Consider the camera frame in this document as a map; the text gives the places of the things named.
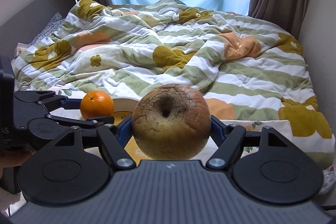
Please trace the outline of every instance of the patterned pillow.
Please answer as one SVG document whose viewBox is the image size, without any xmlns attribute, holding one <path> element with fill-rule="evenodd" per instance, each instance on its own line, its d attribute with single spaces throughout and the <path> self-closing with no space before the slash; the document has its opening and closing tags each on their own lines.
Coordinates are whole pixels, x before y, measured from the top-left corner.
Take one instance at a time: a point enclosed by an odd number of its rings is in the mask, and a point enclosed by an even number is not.
<svg viewBox="0 0 336 224">
<path fill-rule="evenodd" d="M 56 31 L 59 27 L 61 27 L 65 18 L 62 18 L 61 14 L 57 12 L 54 16 L 50 19 L 47 26 L 40 32 L 29 45 L 34 45 L 37 41 L 47 37 L 52 32 Z"/>
</svg>

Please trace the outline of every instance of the gray headboard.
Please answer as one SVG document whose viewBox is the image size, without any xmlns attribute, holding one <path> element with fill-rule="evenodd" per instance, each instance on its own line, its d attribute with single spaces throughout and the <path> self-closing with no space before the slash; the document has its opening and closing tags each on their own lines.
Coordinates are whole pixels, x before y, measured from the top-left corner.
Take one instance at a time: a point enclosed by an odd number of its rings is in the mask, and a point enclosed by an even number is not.
<svg viewBox="0 0 336 224">
<path fill-rule="evenodd" d="M 0 26 L 0 53 L 14 57 L 18 43 L 29 44 L 48 24 L 56 12 L 63 17 L 75 0 L 35 0 Z"/>
</svg>

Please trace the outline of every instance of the orange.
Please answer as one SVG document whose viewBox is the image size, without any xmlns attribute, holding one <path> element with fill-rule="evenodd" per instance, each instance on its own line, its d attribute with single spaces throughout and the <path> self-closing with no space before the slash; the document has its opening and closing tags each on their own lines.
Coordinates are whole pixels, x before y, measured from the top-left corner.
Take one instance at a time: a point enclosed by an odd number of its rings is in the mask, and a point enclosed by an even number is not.
<svg viewBox="0 0 336 224">
<path fill-rule="evenodd" d="M 114 103 L 111 97 L 101 90 L 94 90 L 84 96 L 79 107 L 83 118 L 112 116 Z"/>
</svg>

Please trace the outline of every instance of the blanket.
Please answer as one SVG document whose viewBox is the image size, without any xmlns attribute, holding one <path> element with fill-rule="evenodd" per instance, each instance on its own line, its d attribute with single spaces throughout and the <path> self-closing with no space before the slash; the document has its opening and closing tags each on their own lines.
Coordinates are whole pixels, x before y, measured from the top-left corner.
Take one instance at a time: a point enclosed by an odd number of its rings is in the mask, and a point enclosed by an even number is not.
<svg viewBox="0 0 336 224">
<path fill-rule="evenodd" d="M 80 0 L 62 26 L 12 62 L 16 88 L 82 98 L 92 90 L 139 100 L 179 83 L 199 90 L 224 120 L 288 124 L 322 169 L 335 138 L 318 104 L 302 46 L 279 26 L 188 7 L 178 0 L 103 6 Z"/>
</svg>

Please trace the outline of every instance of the wrinkled apple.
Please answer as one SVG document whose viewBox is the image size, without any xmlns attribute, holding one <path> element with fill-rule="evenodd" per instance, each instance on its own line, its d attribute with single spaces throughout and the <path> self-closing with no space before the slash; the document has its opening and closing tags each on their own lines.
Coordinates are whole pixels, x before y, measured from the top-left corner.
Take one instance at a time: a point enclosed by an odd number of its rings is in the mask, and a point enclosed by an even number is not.
<svg viewBox="0 0 336 224">
<path fill-rule="evenodd" d="M 154 160 L 189 160 L 210 136 L 205 99 L 199 91 L 180 84 L 163 85 L 145 95 L 131 121 L 137 145 Z"/>
</svg>

